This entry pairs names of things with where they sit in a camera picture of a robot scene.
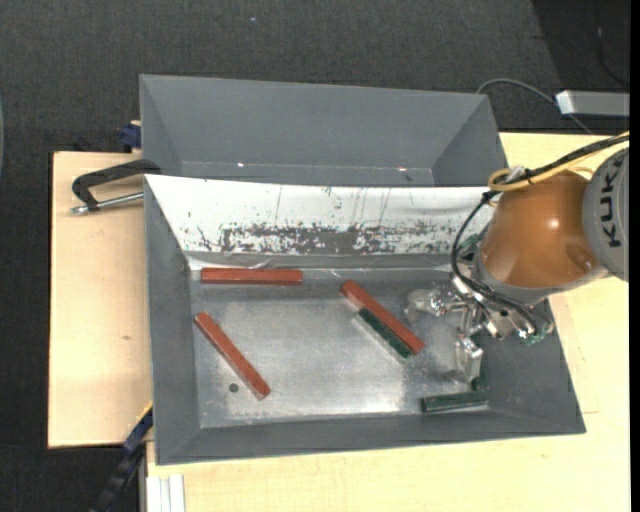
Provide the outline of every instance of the green bar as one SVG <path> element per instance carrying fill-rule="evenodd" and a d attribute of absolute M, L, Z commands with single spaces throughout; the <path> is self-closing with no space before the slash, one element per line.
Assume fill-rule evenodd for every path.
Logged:
<path fill-rule="evenodd" d="M 395 352 L 398 353 L 403 359 L 407 359 L 411 354 L 411 350 L 402 343 L 402 340 L 398 338 L 391 329 L 389 329 L 384 323 L 382 323 L 376 315 L 374 315 L 367 308 L 362 308 L 358 312 L 358 317 L 369 331 L 380 341 L 386 343 Z"/>
<path fill-rule="evenodd" d="M 449 411 L 484 405 L 488 401 L 486 391 L 468 391 L 451 395 L 430 396 L 422 399 L 423 412 Z"/>

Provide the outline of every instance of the cable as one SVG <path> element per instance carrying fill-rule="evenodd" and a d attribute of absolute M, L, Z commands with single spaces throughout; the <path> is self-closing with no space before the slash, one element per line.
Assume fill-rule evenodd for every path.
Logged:
<path fill-rule="evenodd" d="M 541 181 L 547 180 L 556 174 L 569 169 L 571 166 L 580 163 L 583 160 L 593 156 L 594 154 L 607 149 L 616 144 L 621 144 L 629 140 L 629 132 L 624 132 L 608 139 L 600 140 L 592 144 L 581 147 L 571 153 L 559 158 L 555 162 L 538 167 L 534 170 L 525 170 L 525 177 L 515 181 L 505 182 L 507 176 L 511 174 L 510 169 L 501 169 L 494 172 L 489 177 L 489 188 L 495 192 L 508 192 L 517 190 L 530 185 L 535 185 Z"/>
<path fill-rule="evenodd" d="M 487 80 L 486 82 L 481 84 L 480 87 L 478 87 L 476 89 L 476 94 L 482 94 L 482 91 L 484 91 L 487 87 L 490 87 L 490 86 L 495 85 L 495 84 L 509 84 L 509 85 L 515 85 L 516 87 L 521 87 L 523 89 L 526 89 L 529 92 L 537 94 L 538 96 L 540 96 L 545 101 L 551 103 L 556 109 L 559 108 L 558 107 L 558 103 L 551 96 L 549 96 L 548 94 L 545 94 L 544 92 L 542 92 L 537 87 L 534 87 L 533 85 L 526 84 L 524 82 L 521 82 L 520 80 L 514 80 L 513 78 L 494 78 L 492 80 Z M 574 115 L 567 114 L 567 117 L 569 117 L 569 119 L 571 119 L 574 123 L 576 123 L 580 128 L 582 128 L 589 135 L 593 135 L 593 132 L 591 130 L 589 130 L 589 128 L 587 128 L 584 125 L 584 123 L 582 123 Z"/>

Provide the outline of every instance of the red block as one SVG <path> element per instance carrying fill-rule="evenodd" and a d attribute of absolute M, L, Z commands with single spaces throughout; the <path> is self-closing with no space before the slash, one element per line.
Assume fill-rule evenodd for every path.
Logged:
<path fill-rule="evenodd" d="M 204 284 L 271 284 L 293 286 L 302 284 L 302 271 L 267 268 L 203 268 L 200 282 Z"/>
<path fill-rule="evenodd" d="M 220 352 L 222 357 L 231 365 L 238 374 L 238 377 L 251 389 L 258 400 L 262 400 L 271 393 L 271 388 L 251 366 L 251 363 L 245 359 L 238 348 L 233 344 L 229 337 L 224 333 L 220 326 L 214 322 L 207 313 L 202 311 L 198 313 L 194 319 L 195 324 L 200 328 L 202 334 L 213 344 Z"/>
<path fill-rule="evenodd" d="M 413 334 L 400 320 L 389 313 L 382 305 L 364 291 L 355 281 L 349 280 L 340 287 L 340 292 L 358 309 L 367 308 L 400 338 L 412 354 L 424 348 L 424 342 Z"/>

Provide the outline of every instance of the wooden table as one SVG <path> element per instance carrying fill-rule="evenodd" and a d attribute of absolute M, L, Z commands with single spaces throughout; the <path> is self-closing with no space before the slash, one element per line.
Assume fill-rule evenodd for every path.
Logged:
<path fill-rule="evenodd" d="M 531 167 L 592 140 L 502 135 L 509 161 Z M 54 155 L 50 448 L 121 443 L 151 399 L 141 203 L 69 213 L 76 176 L 135 158 Z M 150 442 L 145 470 L 183 474 L 189 512 L 628 510 L 628 293 L 605 279 L 552 298 L 586 434 L 180 466 L 156 466 Z"/>

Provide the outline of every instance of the black carpet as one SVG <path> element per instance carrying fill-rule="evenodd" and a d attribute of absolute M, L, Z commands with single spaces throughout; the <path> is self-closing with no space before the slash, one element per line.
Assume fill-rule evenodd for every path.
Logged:
<path fill-rule="evenodd" d="M 0 511 L 84 511 L 117 463 L 115 449 L 45 450 L 48 155 L 122 151 L 115 134 L 139 116 L 139 73 L 464 92 L 508 77 L 546 94 L 625 90 L 629 9 L 630 0 L 1 2 Z M 579 131 L 523 89 L 487 92 L 502 130 Z M 120 508 L 134 504 L 130 492 Z"/>

